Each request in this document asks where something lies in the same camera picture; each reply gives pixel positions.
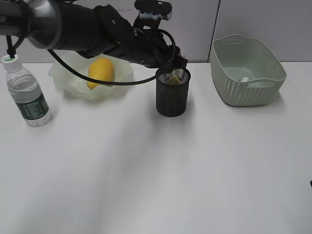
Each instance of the lemon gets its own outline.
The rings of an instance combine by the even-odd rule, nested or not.
[[[98,58],[89,66],[89,77],[96,80],[112,81],[114,76],[113,63],[108,58]],[[100,84],[88,81],[87,86],[93,90]]]

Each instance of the water bottle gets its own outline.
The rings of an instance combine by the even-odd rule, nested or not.
[[[47,124],[53,118],[36,78],[22,66],[18,57],[2,58],[7,71],[8,90],[28,125],[38,127]]]

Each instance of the white bottle cap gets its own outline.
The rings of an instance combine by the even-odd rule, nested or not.
[[[22,63],[18,55],[15,55],[15,58],[10,58],[9,55],[6,55],[1,59],[1,62],[7,71],[14,71],[22,67]]]

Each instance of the pen holder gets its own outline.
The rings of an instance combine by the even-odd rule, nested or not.
[[[176,117],[185,112],[190,79],[186,69],[174,69],[156,79],[156,108],[160,114]]]

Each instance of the plastic basket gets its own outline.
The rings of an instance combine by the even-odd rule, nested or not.
[[[261,41],[230,35],[213,42],[211,72],[221,99],[231,106],[270,102],[286,79],[286,72]]]

